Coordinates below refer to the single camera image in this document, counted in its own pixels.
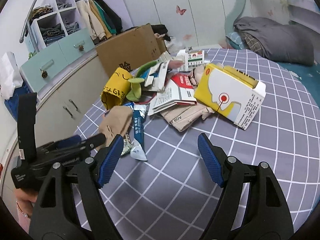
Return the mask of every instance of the yellow paper cup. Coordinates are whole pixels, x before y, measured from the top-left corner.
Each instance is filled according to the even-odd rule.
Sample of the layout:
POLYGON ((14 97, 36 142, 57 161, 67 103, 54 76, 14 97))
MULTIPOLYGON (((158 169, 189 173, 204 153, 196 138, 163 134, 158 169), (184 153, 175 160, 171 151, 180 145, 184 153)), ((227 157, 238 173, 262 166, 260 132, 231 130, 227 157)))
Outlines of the yellow paper cup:
POLYGON ((128 82, 130 78, 132 75, 120 67, 109 78, 101 93, 101 102, 107 110, 113 106, 122 105, 131 88, 131 84, 128 82))

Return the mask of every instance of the cabinet handle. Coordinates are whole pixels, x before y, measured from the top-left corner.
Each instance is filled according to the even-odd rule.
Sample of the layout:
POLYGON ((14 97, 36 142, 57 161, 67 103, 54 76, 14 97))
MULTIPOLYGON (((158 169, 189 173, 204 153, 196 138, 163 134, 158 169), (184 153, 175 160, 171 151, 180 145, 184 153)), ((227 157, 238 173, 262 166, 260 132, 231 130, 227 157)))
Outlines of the cabinet handle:
POLYGON ((70 114, 71 118, 73 118, 73 114, 71 114, 71 112, 69 111, 68 108, 66 108, 66 107, 64 106, 63 109, 65 109, 65 110, 70 114))
POLYGON ((73 104, 73 106, 76 108, 77 111, 79 111, 78 107, 76 106, 76 104, 75 104, 71 99, 69 99, 69 102, 70 102, 71 104, 73 104))
POLYGON ((84 51, 84 41, 81 41, 81 42, 79 42, 78 44, 76 44, 76 45, 73 45, 73 47, 74 48, 78 48, 79 49, 79 51, 84 51))
POLYGON ((46 64, 44 64, 41 68, 41 76, 42 78, 47 78, 48 72, 46 71, 51 65, 53 65, 54 61, 53 59, 49 60, 46 64))

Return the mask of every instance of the plaid pillowcase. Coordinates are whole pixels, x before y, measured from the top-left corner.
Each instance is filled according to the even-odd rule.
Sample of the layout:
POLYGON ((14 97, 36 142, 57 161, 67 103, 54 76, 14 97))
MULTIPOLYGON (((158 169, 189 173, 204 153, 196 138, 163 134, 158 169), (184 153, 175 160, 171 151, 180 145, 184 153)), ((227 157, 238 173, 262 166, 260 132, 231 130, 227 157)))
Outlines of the plaid pillowcase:
POLYGON ((262 56, 262 47, 260 42, 250 35, 249 33, 242 32, 241 37, 245 40, 247 45, 249 46, 249 49, 253 52, 257 53, 258 55, 262 56))

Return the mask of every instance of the green garment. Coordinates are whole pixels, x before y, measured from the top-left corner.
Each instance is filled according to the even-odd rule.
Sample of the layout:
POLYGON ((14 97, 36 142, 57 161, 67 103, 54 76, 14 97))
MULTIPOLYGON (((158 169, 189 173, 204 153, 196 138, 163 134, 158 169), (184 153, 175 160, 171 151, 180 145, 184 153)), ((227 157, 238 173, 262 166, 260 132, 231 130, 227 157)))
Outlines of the green garment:
POLYGON ((106 19, 105 19, 105 11, 101 8, 101 6, 96 2, 96 1, 93 1, 94 4, 96 5, 96 7, 98 8, 98 11, 99 11, 99 14, 101 16, 101 19, 103 20, 103 22, 105 23, 107 29, 110 31, 111 34, 116 34, 116 29, 112 29, 109 24, 107 23, 106 19))

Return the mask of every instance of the red circle logo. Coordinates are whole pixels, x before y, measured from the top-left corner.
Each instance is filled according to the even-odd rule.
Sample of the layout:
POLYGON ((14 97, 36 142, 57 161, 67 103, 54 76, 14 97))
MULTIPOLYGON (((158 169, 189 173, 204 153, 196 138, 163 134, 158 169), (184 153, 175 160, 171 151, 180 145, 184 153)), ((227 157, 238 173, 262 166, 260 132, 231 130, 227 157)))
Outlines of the red circle logo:
POLYGON ((222 104, 226 104, 229 102, 229 95, 227 93, 221 93, 219 95, 219 101, 222 104))

